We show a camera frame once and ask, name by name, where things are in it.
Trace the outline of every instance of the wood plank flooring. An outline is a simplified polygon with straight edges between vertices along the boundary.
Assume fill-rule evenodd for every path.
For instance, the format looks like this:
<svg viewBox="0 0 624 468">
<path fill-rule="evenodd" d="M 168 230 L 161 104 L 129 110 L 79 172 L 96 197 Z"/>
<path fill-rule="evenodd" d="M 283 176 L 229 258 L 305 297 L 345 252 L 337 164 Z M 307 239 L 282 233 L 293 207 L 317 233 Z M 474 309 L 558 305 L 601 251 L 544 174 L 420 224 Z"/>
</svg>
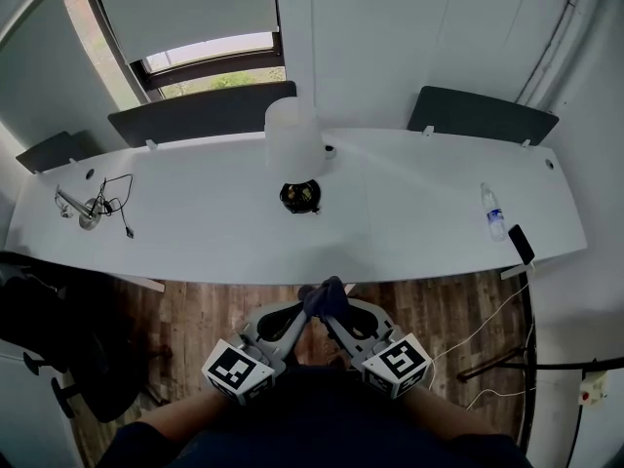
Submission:
<svg viewBox="0 0 624 468">
<path fill-rule="evenodd" d="M 256 307 L 282 300 L 295 300 L 297 287 L 228 286 L 166 282 L 165 293 L 146 290 L 123 281 L 113 283 L 114 303 L 119 312 L 134 321 L 135 338 L 151 350 L 168 345 L 170 359 L 150 363 L 152 387 L 162 397 L 175 401 L 203 387 L 200 369 L 219 338 L 227 339 Z M 357 285 L 351 297 L 382 306 L 405 332 L 416 338 L 435 357 L 459 343 L 520 288 L 518 279 L 500 281 L 496 271 L 464 276 Z M 524 390 L 518 370 L 495 369 L 462 384 L 458 371 L 471 368 L 518 345 L 527 338 L 522 300 L 514 297 L 469 343 L 442 357 L 437 364 L 433 390 L 468 406 L 477 394 L 491 388 L 500 393 Z M 295 354 L 302 364 L 325 365 L 339 353 L 327 338 L 325 327 L 314 320 L 299 340 Z M 502 433 L 516 439 L 522 424 L 524 396 L 499 398 L 484 394 L 473 410 Z M 80 396 L 71 399 L 76 417 L 74 435 L 85 466 L 95 466 L 118 427 L 153 409 L 142 395 L 120 418 L 97 423 Z"/>
</svg>

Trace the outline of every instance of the white marker cube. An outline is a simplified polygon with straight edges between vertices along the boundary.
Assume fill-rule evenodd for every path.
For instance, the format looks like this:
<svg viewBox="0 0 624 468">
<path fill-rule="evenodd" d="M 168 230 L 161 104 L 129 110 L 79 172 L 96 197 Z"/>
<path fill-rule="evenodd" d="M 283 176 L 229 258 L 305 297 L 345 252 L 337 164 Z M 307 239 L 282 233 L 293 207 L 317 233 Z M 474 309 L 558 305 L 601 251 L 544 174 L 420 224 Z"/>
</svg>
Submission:
<svg viewBox="0 0 624 468">
<path fill-rule="evenodd" d="M 202 374 L 221 393 L 246 405 L 275 384 L 275 371 L 220 339 Z"/>
<path fill-rule="evenodd" d="M 363 362 L 364 382 L 390 399 L 396 399 L 422 379 L 431 358 L 410 333 Z"/>
</svg>

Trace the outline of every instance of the bottle label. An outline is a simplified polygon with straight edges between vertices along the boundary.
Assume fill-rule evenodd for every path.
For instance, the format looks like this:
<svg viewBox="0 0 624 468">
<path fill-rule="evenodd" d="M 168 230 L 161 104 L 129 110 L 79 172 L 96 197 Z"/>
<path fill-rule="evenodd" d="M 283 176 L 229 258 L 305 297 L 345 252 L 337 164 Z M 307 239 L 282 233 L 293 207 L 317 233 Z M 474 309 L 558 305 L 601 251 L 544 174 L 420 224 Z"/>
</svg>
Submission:
<svg viewBox="0 0 624 468">
<path fill-rule="evenodd" d="M 498 222 L 498 221 L 501 221 L 502 219 L 503 219 L 503 212 L 500 210 L 500 208 L 497 208 L 496 210 L 492 210 L 491 212 L 487 214 L 488 223 Z"/>
</svg>

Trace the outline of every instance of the plastic bottle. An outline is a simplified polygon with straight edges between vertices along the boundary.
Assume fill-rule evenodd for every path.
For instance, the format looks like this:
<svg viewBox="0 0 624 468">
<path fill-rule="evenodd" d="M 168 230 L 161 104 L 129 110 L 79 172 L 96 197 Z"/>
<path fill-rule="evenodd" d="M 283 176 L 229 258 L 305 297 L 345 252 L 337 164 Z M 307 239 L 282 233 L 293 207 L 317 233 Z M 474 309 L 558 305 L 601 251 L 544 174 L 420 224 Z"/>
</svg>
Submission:
<svg viewBox="0 0 624 468">
<path fill-rule="evenodd" d="M 487 214 L 487 223 L 489 224 L 489 234 L 494 241 L 503 241 L 506 236 L 505 218 L 503 212 L 498 206 L 498 200 L 491 191 L 489 186 L 483 182 L 481 184 L 481 201 L 484 204 L 484 210 Z"/>
</svg>

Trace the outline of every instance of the black round object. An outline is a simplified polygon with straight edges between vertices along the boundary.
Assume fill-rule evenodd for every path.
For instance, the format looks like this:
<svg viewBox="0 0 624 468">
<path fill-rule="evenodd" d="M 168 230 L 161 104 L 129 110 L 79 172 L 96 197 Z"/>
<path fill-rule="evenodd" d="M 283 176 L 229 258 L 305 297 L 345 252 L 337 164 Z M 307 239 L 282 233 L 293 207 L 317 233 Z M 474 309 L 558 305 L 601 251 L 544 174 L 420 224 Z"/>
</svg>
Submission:
<svg viewBox="0 0 624 468">
<path fill-rule="evenodd" d="M 317 213 L 321 201 L 321 187 L 316 180 L 304 183 L 285 183 L 280 201 L 292 214 Z"/>
</svg>

